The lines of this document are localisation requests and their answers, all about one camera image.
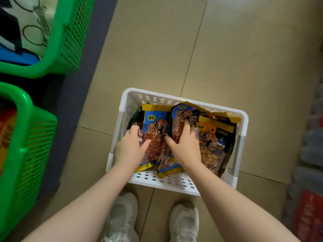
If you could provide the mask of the red and yellow packets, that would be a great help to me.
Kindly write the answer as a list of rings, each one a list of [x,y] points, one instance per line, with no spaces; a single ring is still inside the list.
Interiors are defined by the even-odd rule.
[[[0,108],[0,178],[6,161],[10,141],[17,120],[17,109],[15,106],[4,106]]]

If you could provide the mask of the person's left hand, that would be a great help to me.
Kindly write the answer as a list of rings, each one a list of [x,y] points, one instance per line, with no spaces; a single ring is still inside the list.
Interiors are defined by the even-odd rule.
[[[139,131],[139,126],[131,126],[114,150],[114,166],[130,174],[139,167],[145,155],[140,154]]]

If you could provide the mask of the person's right hand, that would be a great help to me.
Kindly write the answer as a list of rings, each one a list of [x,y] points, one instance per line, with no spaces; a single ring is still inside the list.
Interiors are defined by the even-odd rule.
[[[191,135],[191,125],[188,120],[184,121],[183,132],[176,150],[171,151],[175,162],[179,163],[188,173],[202,164],[199,141],[196,135]]]

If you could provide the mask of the blue peanut packet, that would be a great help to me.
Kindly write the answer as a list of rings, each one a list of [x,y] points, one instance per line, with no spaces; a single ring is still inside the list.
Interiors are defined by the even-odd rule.
[[[142,143],[151,140],[135,173],[151,168],[159,161],[168,128],[171,105],[143,104]]]
[[[191,126],[196,126],[200,112],[201,111],[197,108],[197,106],[188,102],[180,103],[172,107],[170,117],[170,133],[168,135],[173,139],[175,143],[178,143],[180,140],[180,137],[183,133],[185,120],[188,120]],[[157,176],[159,178],[164,178],[168,175],[184,172],[182,165],[176,162],[172,150],[170,149],[167,142],[165,142],[163,145],[163,150],[160,154],[159,162],[160,164],[157,170]]]

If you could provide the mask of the person's right forearm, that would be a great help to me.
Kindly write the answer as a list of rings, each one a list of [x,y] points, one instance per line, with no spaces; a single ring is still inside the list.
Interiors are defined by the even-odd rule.
[[[262,207],[233,189],[201,162],[183,163],[224,242],[300,242]]]

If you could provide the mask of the person's white shoe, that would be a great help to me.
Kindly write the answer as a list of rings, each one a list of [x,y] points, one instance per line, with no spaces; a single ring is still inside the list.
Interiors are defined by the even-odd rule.
[[[111,207],[107,220],[108,233],[101,242],[139,242],[135,231],[138,201],[131,192],[121,192]]]
[[[199,213],[194,204],[176,205],[169,217],[169,229],[169,242],[197,242]]]

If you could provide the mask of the green plastic basket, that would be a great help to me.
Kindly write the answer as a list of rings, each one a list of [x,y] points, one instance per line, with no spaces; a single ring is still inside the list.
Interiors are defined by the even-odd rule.
[[[58,0],[45,55],[40,62],[20,66],[0,62],[0,73],[25,78],[66,75],[77,70],[95,0]]]
[[[0,242],[35,205],[53,143],[57,118],[33,104],[21,88],[0,82],[0,99],[15,104],[17,119],[0,177]]]

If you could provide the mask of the person's left forearm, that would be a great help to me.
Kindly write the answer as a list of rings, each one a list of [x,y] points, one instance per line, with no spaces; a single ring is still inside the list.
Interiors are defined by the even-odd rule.
[[[113,203],[133,173],[115,165],[21,242],[96,242]]]

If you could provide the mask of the person's right white shoe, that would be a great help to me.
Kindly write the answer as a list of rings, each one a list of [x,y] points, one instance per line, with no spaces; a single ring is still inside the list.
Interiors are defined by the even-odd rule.
[[[194,204],[176,205],[169,217],[169,229],[169,242],[197,242],[199,213]]]

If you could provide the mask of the yellow peanut packet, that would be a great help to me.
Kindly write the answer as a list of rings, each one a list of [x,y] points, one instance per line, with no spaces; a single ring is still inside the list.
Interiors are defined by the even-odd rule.
[[[200,116],[216,120],[219,122],[224,122],[226,124],[232,123],[232,124],[238,124],[241,122],[241,118],[239,117],[229,117],[227,112],[210,112],[198,105],[195,105],[193,103],[190,103],[188,101],[182,102],[182,104],[188,105],[196,109]]]
[[[201,162],[221,177],[233,152],[237,124],[211,119],[204,114],[199,116],[198,126]]]

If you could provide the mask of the dark green snack packet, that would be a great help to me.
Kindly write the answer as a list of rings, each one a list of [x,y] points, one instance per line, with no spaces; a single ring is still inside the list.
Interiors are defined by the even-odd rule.
[[[133,125],[139,126],[139,129],[142,130],[144,116],[145,116],[145,111],[142,109],[142,106],[139,106],[137,111],[134,113],[134,115],[130,119],[130,121],[127,125],[127,130],[130,130],[131,126],[133,126]]]

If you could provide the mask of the dark grey shelf base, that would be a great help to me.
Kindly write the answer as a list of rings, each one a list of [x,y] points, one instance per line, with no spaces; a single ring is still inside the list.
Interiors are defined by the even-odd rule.
[[[41,107],[58,120],[38,198],[57,191],[118,0],[95,0],[78,70],[50,75]]]

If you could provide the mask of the white plastic basket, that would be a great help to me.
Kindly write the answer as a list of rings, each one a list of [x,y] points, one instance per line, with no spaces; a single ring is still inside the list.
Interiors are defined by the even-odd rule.
[[[139,105],[150,102],[157,103],[159,105],[176,105],[178,103],[189,101],[195,105],[198,105],[211,112],[227,112],[233,117],[239,117],[241,122],[237,126],[237,137],[234,147],[234,157],[232,165],[232,173],[228,173],[227,170],[221,175],[221,179],[229,184],[233,189],[236,189],[238,182],[238,175],[240,169],[240,163],[243,153],[244,140],[247,135],[248,129],[248,114],[243,110],[238,110],[234,108],[228,108],[225,106],[209,104],[206,102],[194,101],[186,98],[175,97],[168,94],[152,92],[137,88],[126,89],[121,97],[119,105],[119,113],[117,117],[117,122],[115,126],[115,131],[113,135],[113,140],[111,144],[111,150],[107,160],[106,172],[109,172],[113,166],[114,159],[114,149],[118,140],[123,137],[127,131],[127,124],[129,123],[131,117],[139,108]],[[200,196],[194,182],[185,172],[179,172],[176,174],[169,175],[164,178],[157,177],[157,172],[151,169],[141,171],[139,173],[133,174],[129,183],[159,188],[163,190],[169,190],[174,192],[180,192],[189,195]]]

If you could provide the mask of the row of plastic bottles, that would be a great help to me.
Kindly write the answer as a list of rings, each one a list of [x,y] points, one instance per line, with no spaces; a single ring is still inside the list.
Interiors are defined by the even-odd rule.
[[[323,242],[323,79],[317,85],[299,159],[288,188],[282,223],[301,242]]]

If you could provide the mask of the white printed bag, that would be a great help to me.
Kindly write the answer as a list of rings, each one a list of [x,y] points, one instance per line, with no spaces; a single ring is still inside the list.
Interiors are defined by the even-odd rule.
[[[51,35],[58,0],[0,0],[0,45],[42,59]]]

